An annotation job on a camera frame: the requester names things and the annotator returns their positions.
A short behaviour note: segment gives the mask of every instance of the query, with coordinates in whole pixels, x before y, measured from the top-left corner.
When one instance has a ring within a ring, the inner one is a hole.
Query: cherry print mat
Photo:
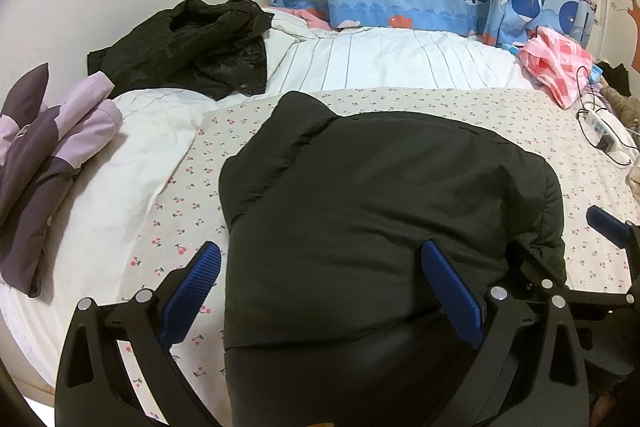
[[[380,87],[315,94],[337,114],[408,110],[436,114],[492,129],[525,150],[544,156],[558,174],[564,196],[565,259],[570,285],[588,291],[624,291],[628,268],[620,251],[591,230],[585,213],[598,204],[620,219],[640,221],[625,184],[627,169],[617,167],[585,142],[575,111],[561,110],[541,91],[524,89],[427,90]],[[156,199],[140,229],[123,273],[118,299],[140,288],[156,288],[167,272],[185,266],[200,245],[216,242],[226,255],[228,234],[218,198],[218,174],[256,133],[279,97],[243,103],[204,116],[202,128]],[[225,257],[187,339],[172,355],[204,404],[229,427],[230,407],[222,346]],[[162,419],[150,397],[130,346],[122,344],[130,379],[146,413]]]

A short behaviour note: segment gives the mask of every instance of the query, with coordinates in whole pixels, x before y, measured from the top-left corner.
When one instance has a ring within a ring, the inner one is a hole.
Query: pink checkered cloth
[[[563,109],[569,109],[584,92],[593,67],[593,57],[580,44],[544,26],[536,29],[518,57]]]

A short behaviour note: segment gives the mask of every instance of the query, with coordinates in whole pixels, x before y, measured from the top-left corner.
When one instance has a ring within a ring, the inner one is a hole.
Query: bed sheet
[[[638,222],[640,208],[619,168],[582,137],[575,112],[563,111],[536,90],[423,90],[394,87],[314,94],[337,114],[409,110],[482,126],[540,154],[558,174],[564,204],[565,260],[569,285],[584,291],[623,292],[630,278],[625,256],[586,223],[597,204],[612,215]],[[205,115],[189,152],[169,178],[146,218],[127,260],[118,299],[141,287],[156,288],[165,275],[185,266],[204,241],[223,253],[222,272],[187,339],[172,348],[178,367],[223,426],[230,426],[222,346],[228,233],[218,197],[218,174],[262,122],[279,97],[248,102]],[[130,346],[123,357],[146,412],[160,417]]]
[[[219,102],[179,89],[125,93],[116,100],[123,129],[83,169],[53,222],[49,279],[29,299],[0,284],[0,310],[25,356],[54,386],[66,327],[84,296],[114,300],[124,260],[153,199],[180,162],[202,114],[287,92],[404,87],[521,87],[529,74],[510,53],[475,38],[400,28],[311,29],[274,10],[264,35],[263,95]]]

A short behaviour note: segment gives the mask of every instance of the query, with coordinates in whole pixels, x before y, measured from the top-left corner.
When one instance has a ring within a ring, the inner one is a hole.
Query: blue textured pad
[[[167,302],[162,310],[162,330],[159,335],[160,343],[166,349],[181,343],[189,333],[204,299],[220,275],[221,266],[220,248],[212,243]]]
[[[458,338],[478,349],[484,340],[484,331],[482,312],[473,295],[433,241],[422,245],[420,260],[422,271]]]
[[[599,206],[590,206],[587,210],[587,223],[600,232],[618,248],[626,248],[631,240],[631,227],[611,216]]]

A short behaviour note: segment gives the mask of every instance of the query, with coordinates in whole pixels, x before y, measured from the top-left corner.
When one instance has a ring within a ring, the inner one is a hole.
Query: purple jacket
[[[122,114],[106,100],[113,84],[95,73],[62,105],[43,104],[48,64],[12,87],[0,114],[0,273],[30,297],[40,294],[38,269],[50,218],[81,165],[117,133]]]

